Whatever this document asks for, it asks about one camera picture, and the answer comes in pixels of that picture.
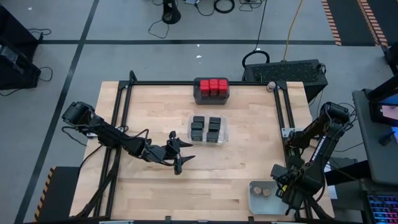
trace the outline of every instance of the computer monitor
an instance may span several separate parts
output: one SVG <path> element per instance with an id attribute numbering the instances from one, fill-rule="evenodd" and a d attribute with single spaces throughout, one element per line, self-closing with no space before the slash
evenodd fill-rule
<path id="1" fill-rule="evenodd" d="M 373 122 L 398 126 L 398 76 L 374 90 L 364 90 L 369 100 L 369 109 Z"/>

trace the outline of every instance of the clear plastic tray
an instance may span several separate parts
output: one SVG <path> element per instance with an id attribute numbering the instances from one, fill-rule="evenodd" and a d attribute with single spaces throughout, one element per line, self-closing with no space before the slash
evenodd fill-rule
<path id="1" fill-rule="evenodd" d="M 203 133 L 202 133 L 202 141 L 192 141 L 191 139 L 191 124 L 193 122 L 193 117 L 194 116 L 203 116 L 205 117 L 205 123 L 204 123 L 204 128 L 203 128 Z M 209 122 L 210 118 L 215 117 L 215 118 L 221 118 L 221 125 L 220 125 L 220 131 L 218 135 L 218 140 L 217 142 L 207 142 L 207 132 L 209 131 Z M 189 117 L 188 120 L 188 139 L 191 144 L 200 144 L 200 145 L 209 145 L 209 146 L 220 146 L 226 142 L 228 142 L 228 122 L 225 117 L 222 116 L 213 116 L 213 115 L 203 115 L 203 114 L 195 114 Z"/>

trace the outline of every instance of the black container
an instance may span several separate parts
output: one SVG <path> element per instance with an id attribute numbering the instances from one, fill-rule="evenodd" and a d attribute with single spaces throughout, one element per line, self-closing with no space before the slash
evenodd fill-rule
<path id="1" fill-rule="evenodd" d="M 228 83 L 228 91 L 225 96 L 203 97 L 200 91 L 200 80 L 225 79 Z M 227 78 L 196 78 L 193 80 L 193 97 L 198 105 L 224 105 L 229 98 L 229 80 Z"/>

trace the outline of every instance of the yellow cable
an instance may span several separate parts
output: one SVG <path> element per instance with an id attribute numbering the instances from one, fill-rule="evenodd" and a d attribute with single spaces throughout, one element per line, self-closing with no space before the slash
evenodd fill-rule
<path id="1" fill-rule="evenodd" d="M 287 47 L 289 46 L 290 33 L 292 32 L 294 22 L 296 21 L 297 14 L 299 13 L 299 10 L 300 10 L 302 4 L 303 4 L 303 0 L 300 0 L 300 4 L 298 5 L 297 11 L 296 11 L 296 15 L 294 15 L 294 18 L 293 18 L 293 21 L 292 21 L 292 25 L 290 25 L 289 34 L 287 35 L 287 40 L 286 40 L 286 48 L 285 48 L 284 60 L 286 60 L 286 53 L 287 53 Z"/>

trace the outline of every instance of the black metal frame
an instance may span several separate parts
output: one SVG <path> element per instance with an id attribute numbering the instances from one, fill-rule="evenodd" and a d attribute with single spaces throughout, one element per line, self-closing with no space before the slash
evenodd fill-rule
<path id="1" fill-rule="evenodd" d="M 264 86 L 265 87 L 267 84 L 268 83 L 256 83 L 256 82 L 234 82 L 234 81 L 229 82 L 229 85 L 231 85 L 231 86 Z M 125 88 L 127 88 L 127 94 L 126 94 L 126 100 L 124 102 L 121 126 L 126 125 L 127 114 L 128 114 L 128 109 L 129 109 L 129 102 L 130 102 L 130 98 L 131 98 L 131 92 L 132 92 L 133 85 L 193 85 L 193 82 L 191 82 L 191 81 L 137 81 L 136 76 L 131 71 L 130 72 L 130 80 L 119 81 L 118 93 L 116 94 L 116 101 L 114 104 L 115 107 L 113 110 L 112 122 L 111 122 L 111 124 L 113 126 L 115 126 L 117 123 L 117 116 L 118 116 L 119 107 L 121 104 L 121 95 Z M 291 128 L 294 128 L 294 118 L 293 118 L 293 113 L 292 113 L 292 109 L 291 109 L 291 105 L 290 105 L 289 94 L 287 93 L 287 85 L 285 82 L 278 83 L 277 88 L 275 88 L 275 90 L 274 90 L 274 94 L 275 94 L 275 103 L 276 103 L 279 126 L 280 126 L 280 133 L 281 133 L 281 138 L 282 138 L 282 142 L 283 142 L 284 138 L 282 135 L 282 128 L 285 127 L 285 124 L 284 124 L 284 119 L 283 119 L 283 114 L 282 114 L 282 107 L 280 105 L 280 98 L 279 98 L 279 92 L 278 92 L 279 88 L 281 88 L 282 91 L 284 92 L 284 100 L 285 100 L 286 109 L 287 109 L 287 116 L 288 116 L 288 120 L 289 120 L 289 126 Z M 106 177 L 106 173 L 108 172 L 111 151 L 112 151 L 112 149 L 108 149 L 108 148 L 106 149 L 105 158 L 104 158 L 104 162 L 103 162 L 103 170 L 101 171 L 101 180 L 102 181 L 100 181 L 99 184 L 101 184 L 104 181 L 104 179 Z M 119 162 L 120 162 L 120 154 L 121 154 L 121 148 L 116 149 L 116 155 L 115 155 L 114 162 L 117 163 L 118 167 L 119 167 Z M 292 151 L 284 148 L 284 155 L 285 155 L 286 165 L 289 166 L 288 158 L 290 155 L 292 155 Z M 107 220 L 110 220 L 110 218 L 111 218 L 111 212 L 112 212 L 114 194 L 115 194 L 115 190 L 116 190 L 116 179 L 118 177 L 118 171 L 119 171 L 119 169 L 116 170 L 116 174 L 114 176 L 114 179 L 111 181 L 111 186 L 109 188 L 109 197 L 108 197 L 108 201 L 106 204 L 106 213 L 105 213 L 105 216 L 103 217 L 104 219 L 107 219 Z M 99 216 L 100 208 L 101 208 L 101 200 L 102 200 L 102 197 L 97 202 L 97 205 L 95 207 L 95 212 L 93 214 L 94 217 Z M 305 210 L 305 213 L 306 213 L 307 217 L 302 218 L 300 216 L 300 213 L 296 212 L 295 213 L 295 221 L 296 222 L 304 222 L 304 223 L 313 222 L 314 220 L 313 220 L 313 216 L 312 216 L 312 211 L 309 207 Z M 181 223 L 181 224 L 183 224 L 183 223 L 196 223 L 196 222 L 198 222 L 198 221 L 172 221 L 170 216 L 166 216 L 165 220 L 135 220 L 134 221 L 134 223 L 159 223 L 159 224 L 163 224 L 163 223 L 169 223 L 169 224 Z M 325 221 L 321 221 L 321 220 L 316 220 L 316 222 L 317 223 L 330 223 L 330 222 L 325 222 Z M 248 217 L 247 221 L 228 221 L 228 222 L 207 221 L 204 223 L 209 223 L 209 224 L 210 223 L 212 223 L 212 224 L 227 224 L 227 223 L 231 223 L 231 224 L 232 223 L 233 224 L 246 224 L 246 223 L 262 224 L 263 223 L 263 224 L 266 224 L 266 223 L 270 223 L 271 224 L 273 222 L 256 222 L 256 221 L 254 221 L 253 217 Z"/>

